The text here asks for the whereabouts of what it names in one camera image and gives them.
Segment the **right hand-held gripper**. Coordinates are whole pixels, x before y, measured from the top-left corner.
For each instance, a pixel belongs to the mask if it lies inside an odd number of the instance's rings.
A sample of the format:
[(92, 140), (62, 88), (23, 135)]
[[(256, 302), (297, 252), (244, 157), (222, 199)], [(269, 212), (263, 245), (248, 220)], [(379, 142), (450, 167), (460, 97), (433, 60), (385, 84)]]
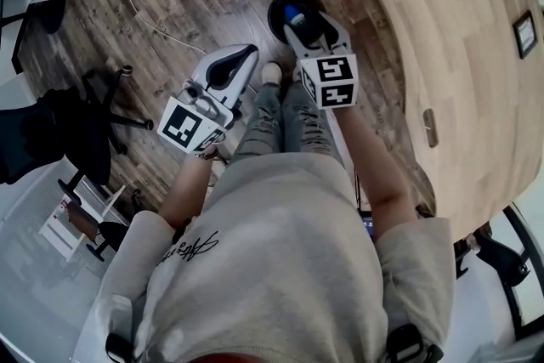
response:
[(356, 103), (357, 59), (352, 53), (348, 31), (329, 14), (320, 12), (327, 23), (324, 36), (329, 51), (319, 41), (304, 43), (288, 25), (283, 26), (288, 44), (298, 58), (303, 87), (321, 109), (350, 107)]

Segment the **black marble round table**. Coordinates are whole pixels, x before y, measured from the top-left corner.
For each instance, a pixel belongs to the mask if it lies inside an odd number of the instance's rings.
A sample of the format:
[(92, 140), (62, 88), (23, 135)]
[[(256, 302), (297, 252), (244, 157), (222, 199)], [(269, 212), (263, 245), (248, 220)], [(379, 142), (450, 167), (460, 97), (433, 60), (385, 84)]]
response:
[(66, 0), (0, 0), (0, 84), (23, 69), (18, 54), (28, 21), (38, 19), (48, 33), (55, 33), (62, 23)]

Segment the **black clip microphone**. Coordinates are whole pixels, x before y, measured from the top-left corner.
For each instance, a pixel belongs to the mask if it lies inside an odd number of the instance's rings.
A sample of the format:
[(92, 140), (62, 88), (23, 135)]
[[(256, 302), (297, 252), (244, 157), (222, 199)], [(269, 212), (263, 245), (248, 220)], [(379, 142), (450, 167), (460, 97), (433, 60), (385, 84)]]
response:
[(192, 221), (191, 218), (185, 220), (182, 223), (182, 225), (178, 229), (176, 229), (176, 231), (175, 231), (175, 233), (173, 235), (173, 238), (172, 238), (172, 244), (173, 245), (175, 245), (178, 242), (178, 240), (184, 235), (187, 227), (191, 224), (191, 221)]

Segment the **black phone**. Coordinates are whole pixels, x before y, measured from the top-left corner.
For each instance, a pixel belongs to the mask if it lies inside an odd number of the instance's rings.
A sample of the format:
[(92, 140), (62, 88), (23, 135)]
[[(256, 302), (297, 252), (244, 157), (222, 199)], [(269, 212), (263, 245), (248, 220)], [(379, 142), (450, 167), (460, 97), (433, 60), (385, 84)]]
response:
[(359, 210), (359, 215), (368, 235), (370, 236), (371, 240), (374, 241), (374, 228), (371, 212)]

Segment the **person's beige shirt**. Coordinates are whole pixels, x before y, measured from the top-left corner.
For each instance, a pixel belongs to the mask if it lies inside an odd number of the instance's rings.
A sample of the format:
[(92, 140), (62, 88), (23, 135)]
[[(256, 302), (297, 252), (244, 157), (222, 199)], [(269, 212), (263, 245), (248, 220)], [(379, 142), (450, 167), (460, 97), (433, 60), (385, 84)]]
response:
[(407, 324), (443, 346), (454, 286), (446, 219), (372, 241), (337, 160), (255, 156), (224, 171), (181, 236), (156, 213), (133, 218), (96, 299), (94, 345), (132, 318), (136, 363), (377, 363)]

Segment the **black picture frame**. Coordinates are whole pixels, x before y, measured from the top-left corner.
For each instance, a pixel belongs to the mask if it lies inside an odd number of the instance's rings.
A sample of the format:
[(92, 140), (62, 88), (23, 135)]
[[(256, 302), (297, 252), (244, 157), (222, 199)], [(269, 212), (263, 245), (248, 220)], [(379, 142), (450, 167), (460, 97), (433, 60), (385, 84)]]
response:
[(518, 48), (518, 56), (523, 60), (537, 43), (536, 27), (530, 10), (526, 10), (513, 23), (513, 33)]

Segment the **person's grey trousers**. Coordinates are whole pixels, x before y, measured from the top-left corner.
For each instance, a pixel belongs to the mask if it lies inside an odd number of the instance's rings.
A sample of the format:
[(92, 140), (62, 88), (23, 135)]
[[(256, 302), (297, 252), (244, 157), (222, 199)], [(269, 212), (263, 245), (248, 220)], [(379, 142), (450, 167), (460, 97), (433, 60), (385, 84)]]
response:
[(326, 113), (317, 108), (302, 83), (291, 83), (285, 95), (279, 85), (266, 83), (258, 91), (254, 112), (230, 162), (298, 152), (341, 160)]

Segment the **white chair brown seat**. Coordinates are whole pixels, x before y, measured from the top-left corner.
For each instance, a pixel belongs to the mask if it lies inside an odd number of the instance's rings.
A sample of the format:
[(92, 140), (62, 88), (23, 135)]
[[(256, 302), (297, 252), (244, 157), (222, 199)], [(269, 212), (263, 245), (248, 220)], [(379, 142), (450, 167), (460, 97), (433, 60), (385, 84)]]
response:
[(105, 198), (93, 192), (91, 183), (78, 173), (67, 184), (58, 179), (63, 196), (49, 215), (38, 234), (68, 263), (84, 239), (90, 241), (87, 249), (101, 262), (105, 241), (96, 245), (99, 225), (116, 214), (114, 206), (126, 189), (123, 185), (112, 192), (104, 188)]

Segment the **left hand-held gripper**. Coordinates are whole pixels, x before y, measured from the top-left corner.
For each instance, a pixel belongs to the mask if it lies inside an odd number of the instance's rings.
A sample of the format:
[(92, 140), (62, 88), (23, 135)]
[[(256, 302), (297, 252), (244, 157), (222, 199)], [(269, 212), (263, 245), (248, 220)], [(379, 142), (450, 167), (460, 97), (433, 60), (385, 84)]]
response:
[(201, 154), (222, 141), (239, 118), (241, 95), (257, 62), (254, 44), (229, 45), (206, 55), (182, 92), (167, 102), (157, 133), (188, 154)]

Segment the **person's right forearm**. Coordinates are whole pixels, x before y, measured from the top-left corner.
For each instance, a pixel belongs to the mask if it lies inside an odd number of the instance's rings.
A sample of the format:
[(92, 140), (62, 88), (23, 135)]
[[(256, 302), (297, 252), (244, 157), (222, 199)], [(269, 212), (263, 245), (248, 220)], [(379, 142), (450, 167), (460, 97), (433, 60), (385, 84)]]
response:
[(334, 114), (371, 207), (375, 239), (396, 226), (416, 222), (416, 207), (403, 173), (360, 109), (340, 108)]

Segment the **person's left forearm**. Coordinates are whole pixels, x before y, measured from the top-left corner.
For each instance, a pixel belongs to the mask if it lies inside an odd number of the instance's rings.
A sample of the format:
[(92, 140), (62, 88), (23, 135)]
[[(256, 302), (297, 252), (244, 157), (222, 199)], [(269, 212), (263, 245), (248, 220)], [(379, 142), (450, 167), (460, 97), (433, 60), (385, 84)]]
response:
[(158, 214), (175, 230), (201, 213), (212, 174), (213, 154), (187, 156)]

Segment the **black waste bin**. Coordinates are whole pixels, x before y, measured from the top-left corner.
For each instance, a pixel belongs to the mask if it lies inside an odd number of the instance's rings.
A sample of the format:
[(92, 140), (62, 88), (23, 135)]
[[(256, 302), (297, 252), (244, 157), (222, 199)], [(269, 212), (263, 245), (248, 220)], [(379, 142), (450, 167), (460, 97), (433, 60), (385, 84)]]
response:
[(268, 9), (268, 23), (274, 36), (281, 42), (288, 44), (283, 29), (286, 24), (284, 7), (287, 4), (296, 6), (306, 18), (303, 25), (291, 27), (298, 37), (304, 43), (317, 41), (323, 34), (320, 12), (326, 11), (321, 0), (273, 0)]

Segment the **person's left beige shoe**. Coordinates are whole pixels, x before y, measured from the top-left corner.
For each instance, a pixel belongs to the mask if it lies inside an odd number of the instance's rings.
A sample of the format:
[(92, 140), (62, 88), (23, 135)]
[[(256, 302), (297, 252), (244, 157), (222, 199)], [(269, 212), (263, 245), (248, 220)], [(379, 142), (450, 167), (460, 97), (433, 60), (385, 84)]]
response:
[(277, 63), (269, 62), (263, 65), (261, 69), (262, 85), (272, 84), (275, 86), (280, 86), (282, 77), (283, 77), (282, 70)]

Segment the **light wooden table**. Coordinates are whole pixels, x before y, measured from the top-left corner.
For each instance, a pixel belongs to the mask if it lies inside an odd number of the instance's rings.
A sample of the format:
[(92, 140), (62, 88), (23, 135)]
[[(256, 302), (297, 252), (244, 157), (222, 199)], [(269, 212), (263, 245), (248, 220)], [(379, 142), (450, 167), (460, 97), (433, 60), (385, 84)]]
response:
[(535, 180), (544, 151), (544, 42), (514, 25), (538, 0), (379, 0), (399, 44), (405, 119), (436, 213), (460, 240)]

